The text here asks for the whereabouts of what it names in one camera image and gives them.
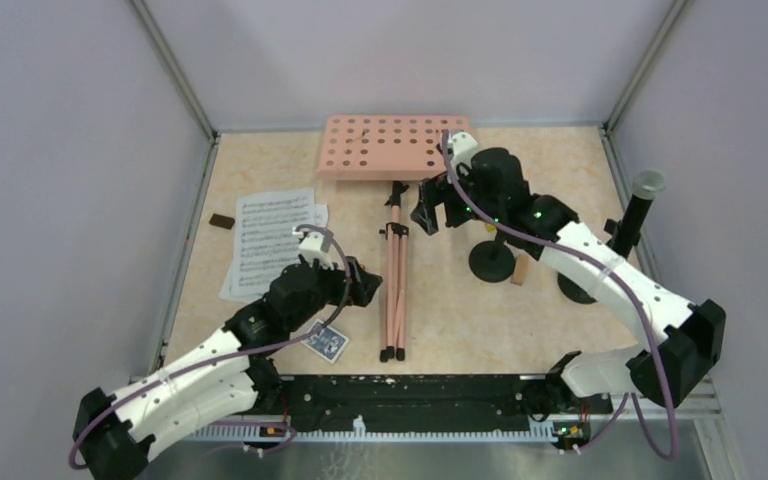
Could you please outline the black microphone desk stand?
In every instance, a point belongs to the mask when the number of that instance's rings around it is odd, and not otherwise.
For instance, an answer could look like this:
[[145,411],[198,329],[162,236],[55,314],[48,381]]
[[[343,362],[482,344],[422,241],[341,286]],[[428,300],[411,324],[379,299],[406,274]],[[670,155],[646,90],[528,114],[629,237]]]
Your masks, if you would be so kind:
[[492,240],[477,243],[469,253],[471,273],[481,281],[500,283],[509,279],[516,267],[516,257],[506,245],[506,236],[497,231]]

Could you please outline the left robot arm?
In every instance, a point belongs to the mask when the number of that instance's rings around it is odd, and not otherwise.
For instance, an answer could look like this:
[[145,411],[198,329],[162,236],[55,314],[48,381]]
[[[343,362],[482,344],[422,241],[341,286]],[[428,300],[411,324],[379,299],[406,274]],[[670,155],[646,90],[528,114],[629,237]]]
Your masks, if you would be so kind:
[[302,260],[206,340],[164,368],[112,393],[96,388],[79,403],[68,464],[95,479],[134,479],[161,452],[228,415],[268,413],[282,380],[270,356],[299,342],[326,306],[338,316],[366,307],[382,285],[354,257],[344,268]]

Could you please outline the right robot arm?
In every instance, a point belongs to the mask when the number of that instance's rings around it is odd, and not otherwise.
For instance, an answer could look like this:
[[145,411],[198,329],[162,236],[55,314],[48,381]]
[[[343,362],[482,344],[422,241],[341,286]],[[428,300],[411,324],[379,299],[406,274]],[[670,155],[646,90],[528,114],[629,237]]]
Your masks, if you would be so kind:
[[659,285],[599,240],[554,196],[531,191],[520,161],[504,148],[454,159],[453,172],[420,183],[411,218],[427,234],[436,208],[457,228],[470,220],[494,225],[503,240],[555,270],[613,313],[638,346],[565,357],[546,385],[549,404],[572,412],[586,397],[635,393],[679,406],[718,362],[726,314],[712,300],[694,304]]

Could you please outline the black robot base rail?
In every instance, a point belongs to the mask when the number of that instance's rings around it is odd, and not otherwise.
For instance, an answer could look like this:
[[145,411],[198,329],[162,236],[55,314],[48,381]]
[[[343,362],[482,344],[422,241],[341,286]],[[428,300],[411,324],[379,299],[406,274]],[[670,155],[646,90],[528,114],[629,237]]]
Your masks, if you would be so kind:
[[578,398],[551,374],[283,375],[248,410],[300,432],[523,432],[559,416],[610,414],[602,395]]

